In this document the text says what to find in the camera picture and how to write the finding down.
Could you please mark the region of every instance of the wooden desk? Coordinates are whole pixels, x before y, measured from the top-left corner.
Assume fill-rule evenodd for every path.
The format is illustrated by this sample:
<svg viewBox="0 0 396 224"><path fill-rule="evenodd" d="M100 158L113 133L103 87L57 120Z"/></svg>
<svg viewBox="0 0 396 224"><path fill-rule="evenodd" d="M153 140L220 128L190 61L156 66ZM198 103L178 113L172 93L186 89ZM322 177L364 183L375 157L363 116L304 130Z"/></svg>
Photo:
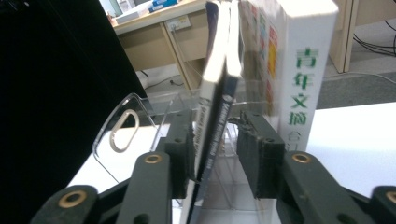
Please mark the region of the wooden desk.
<svg viewBox="0 0 396 224"><path fill-rule="evenodd" d="M114 25L134 70L174 63L185 88L197 89L207 46L205 3L206 0L182 0L172 7ZM177 30L175 35L166 21L183 15L188 15L191 27Z"/></svg>
<svg viewBox="0 0 396 224"><path fill-rule="evenodd" d="M134 70L176 64L187 90L197 89L204 69L207 46L206 0L182 0L177 5L115 25ZM396 18L392 0L334 0L339 15L330 57L339 73L349 70L355 26ZM174 33L166 21L188 15L191 27Z"/></svg>
<svg viewBox="0 0 396 224"><path fill-rule="evenodd" d="M339 15L332 36L330 57L339 73L349 71L355 26L396 18L392 0L333 0Z"/></svg>

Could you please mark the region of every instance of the book cover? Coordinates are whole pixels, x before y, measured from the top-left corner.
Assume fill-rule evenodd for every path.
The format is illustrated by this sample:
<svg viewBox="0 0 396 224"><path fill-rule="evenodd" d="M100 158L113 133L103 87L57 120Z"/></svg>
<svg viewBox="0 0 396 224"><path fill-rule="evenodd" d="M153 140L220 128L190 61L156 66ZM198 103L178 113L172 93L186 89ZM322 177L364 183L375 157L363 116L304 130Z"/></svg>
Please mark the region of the book cover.
<svg viewBox="0 0 396 224"><path fill-rule="evenodd" d="M200 86L199 104L194 128L195 176L201 179L205 168L205 159L209 151L210 136L214 132L214 123L219 111L222 85L224 82L224 64L229 34L229 2L206 2L206 14L209 28L208 53L205 70ZM189 223L191 206L194 204L196 183L189 181L187 197L183 200L180 223Z"/></svg>
<svg viewBox="0 0 396 224"><path fill-rule="evenodd" d="M241 24L249 55L246 80L264 101L259 108L285 141L287 150L305 151L338 13L332 0L247 0Z"/></svg>
<svg viewBox="0 0 396 224"><path fill-rule="evenodd" d="M165 7L170 7L172 5L175 5L177 3L178 3L178 0L166 0L160 4L152 2L152 7L149 7L148 11L149 11L149 13L152 13L152 12L158 11L160 9L163 9Z"/></svg>
<svg viewBox="0 0 396 224"><path fill-rule="evenodd" d="M239 1L235 0L232 1L230 5L230 28L226 49L225 77L221 87L221 99L218 105L212 105L218 108L218 113L215 120L211 122L211 127L214 131L207 139L209 142L209 150L204 158L205 166L201 178L198 179L199 184L195 186L193 196L194 205L190 210L190 224L198 222L201 208L204 203L207 185L212 174L215 159L221 145L222 136L227 125L227 118L229 117L231 107L233 105L237 84L241 78L243 69L241 59L244 50L243 43L240 38L238 4Z"/></svg>

